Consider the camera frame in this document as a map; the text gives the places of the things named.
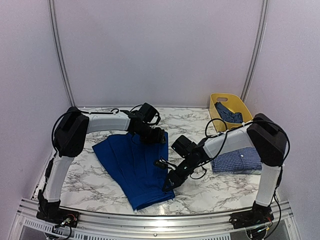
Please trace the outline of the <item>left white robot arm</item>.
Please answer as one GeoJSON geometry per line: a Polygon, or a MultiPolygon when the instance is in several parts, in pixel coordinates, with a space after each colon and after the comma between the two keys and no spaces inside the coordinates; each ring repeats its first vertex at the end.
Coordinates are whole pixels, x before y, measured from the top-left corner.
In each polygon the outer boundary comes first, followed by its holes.
{"type": "Polygon", "coordinates": [[[61,190],[68,169],[84,149],[87,134],[101,131],[125,131],[138,135],[144,144],[164,144],[165,131],[158,127],[159,112],[150,104],[143,103],[138,110],[109,112],[84,111],[72,106],[55,122],[51,131],[54,150],[45,170],[45,183],[38,192],[38,211],[53,223],[63,219],[60,208],[61,190]]]}

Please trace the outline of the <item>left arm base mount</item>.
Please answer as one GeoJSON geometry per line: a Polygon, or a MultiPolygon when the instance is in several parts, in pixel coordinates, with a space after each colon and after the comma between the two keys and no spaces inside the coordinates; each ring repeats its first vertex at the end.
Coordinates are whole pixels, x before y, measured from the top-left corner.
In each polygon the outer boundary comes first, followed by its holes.
{"type": "Polygon", "coordinates": [[[53,224],[60,224],[67,218],[71,219],[69,223],[72,228],[76,228],[79,222],[80,213],[77,211],[66,210],[59,208],[57,213],[54,213],[53,216],[47,216],[45,213],[40,211],[37,212],[36,218],[43,220],[45,222],[53,223],[53,224]]]}

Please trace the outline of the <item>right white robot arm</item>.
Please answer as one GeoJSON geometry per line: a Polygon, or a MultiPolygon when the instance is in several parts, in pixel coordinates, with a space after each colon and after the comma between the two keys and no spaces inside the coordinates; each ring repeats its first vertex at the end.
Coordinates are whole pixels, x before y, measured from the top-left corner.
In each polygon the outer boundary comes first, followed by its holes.
{"type": "Polygon", "coordinates": [[[211,164],[213,172],[260,172],[260,182],[252,209],[247,219],[258,224],[269,212],[276,189],[279,187],[283,164],[290,151],[286,132],[263,113],[240,126],[217,135],[206,135],[195,143],[181,135],[172,149],[183,158],[174,165],[163,157],[154,162],[161,169],[172,167],[162,190],[180,187],[196,168],[211,164]]]}

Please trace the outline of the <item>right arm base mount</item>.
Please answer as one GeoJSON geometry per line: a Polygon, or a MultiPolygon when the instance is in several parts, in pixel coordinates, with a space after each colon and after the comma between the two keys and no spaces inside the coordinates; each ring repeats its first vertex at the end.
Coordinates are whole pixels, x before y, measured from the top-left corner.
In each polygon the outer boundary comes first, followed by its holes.
{"type": "Polygon", "coordinates": [[[233,225],[234,229],[240,229],[270,223],[273,220],[274,215],[270,208],[252,208],[251,210],[232,213],[229,223],[233,225]]]}

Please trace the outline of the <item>blue pleated skirt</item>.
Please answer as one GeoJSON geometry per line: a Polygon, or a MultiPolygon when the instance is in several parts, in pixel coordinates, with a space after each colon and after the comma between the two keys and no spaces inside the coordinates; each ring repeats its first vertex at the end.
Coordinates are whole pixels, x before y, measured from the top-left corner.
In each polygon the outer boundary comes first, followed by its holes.
{"type": "Polygon", "coordinates": [[[175,198],[163,191],[168,170],[154,165],[169,158],[168,143],[144,144],[138,135],[114,134],[92,147],[98,161],[116,181],[133,210],[175,198]]]}

